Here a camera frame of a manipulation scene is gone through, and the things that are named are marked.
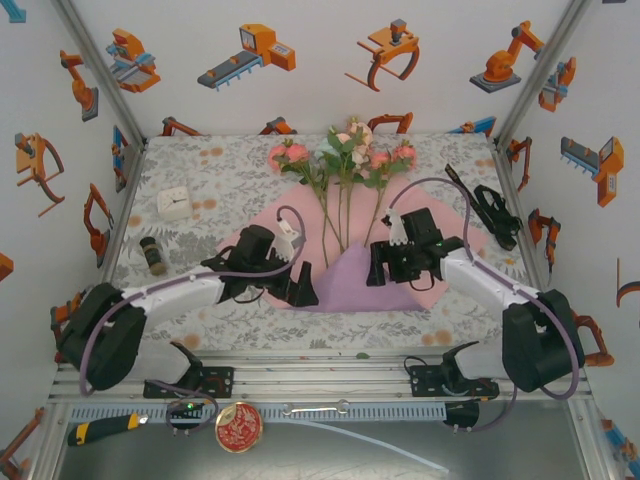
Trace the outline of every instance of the white cable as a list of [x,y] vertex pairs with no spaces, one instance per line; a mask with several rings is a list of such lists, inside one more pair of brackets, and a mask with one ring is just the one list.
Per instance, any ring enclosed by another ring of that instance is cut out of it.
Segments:
[[437,463],[430,462],[425,458],[419,457],[418,455],[414,455],[413,453],[407,452],[406,450],[398,448],[395,445],[391,445],[390,443],[386,443],[381,440],[376,440],[375,438],[367,437],[365,435],[360,435],[358,433],[350,432],[349,430],[345,430],[344,428],[334,427],[333,425],[326,425],[324,423],[306,422],[304,420],[286,420],[282,423],[288,423],[291,425],[304,425],[305,427],[320,428],[322,430],[329,430],[331,432],[340,433],[348,437],[357,438],[358,440],[372,443],[379,447],[386,448],[393,452],[399,453],[400,455],[404,455],[405,457],[415,460],[416,462],[426,465],[427,467],[439,470],[441,472],[445,472],[447,474],[449,473],[448,468],[438,465]]

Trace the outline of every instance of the white alarm clock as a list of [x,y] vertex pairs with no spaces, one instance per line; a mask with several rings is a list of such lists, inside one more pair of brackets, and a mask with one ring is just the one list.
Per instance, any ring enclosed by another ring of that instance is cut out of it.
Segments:
[[158,192],[158,214],[171,222],[190,217],[193,213],[187,187],[174,187]]

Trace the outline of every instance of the floral tablecloth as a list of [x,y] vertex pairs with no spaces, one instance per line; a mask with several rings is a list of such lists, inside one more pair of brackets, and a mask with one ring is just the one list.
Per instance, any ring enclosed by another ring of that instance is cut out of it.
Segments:
[[[484,135],[376,135],[377,148],[395,147],[407,137],[416,147],[418,163],[409,179],[427,175],[446,178],[450,163],[470,190],[479,183],[500,191],[489,144]],[[322,135],[299,135],[298,143],[313,149]],[[159,280],[151,275],[139,241],[156,238],[168,267],[168,278],[214,256],[216,246],[247,225],[269,203],[295,184],[275,175],[266,158],[277,136],[158,137],[150,141],[140,184],[121,246],[114,284],[136,287]],[[160,190],[187,185],[194,206],[192,218],[163,221],[157,212]],[[464,200],[451,187],[426,184],[425,190],[464,214]],[[472,212],[471,223],[484,229]],[[480,254],[514,279],[528,283],[519,249],[502,250],[491,238]],[[146,334],[158,341],[179,340],[190,349],[398,348],[452,345],[492,338],[500,323],[472,299],[453,291],[431,311],[312,314],[280,310],[259,300],[248,305],[228,301],[194,310]]]

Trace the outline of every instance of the round tin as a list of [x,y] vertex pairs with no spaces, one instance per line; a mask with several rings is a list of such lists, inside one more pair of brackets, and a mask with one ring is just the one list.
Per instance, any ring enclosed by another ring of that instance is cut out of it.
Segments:
[[255,407],[237,402],[224,408],[216,419],[216,438],[227,452],[243,453],[262,436],[264,423]]

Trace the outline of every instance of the screwdriver handle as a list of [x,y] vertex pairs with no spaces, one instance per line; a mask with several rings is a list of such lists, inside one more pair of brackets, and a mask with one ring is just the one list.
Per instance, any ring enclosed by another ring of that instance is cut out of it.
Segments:
[[102,438],[116,433],[132,430],[140,424],[137,413],[124,415],[122,417],[103,418],[93,422],[83,423],[69,432],[67,445],[70,447],[84,445],[95,442]]

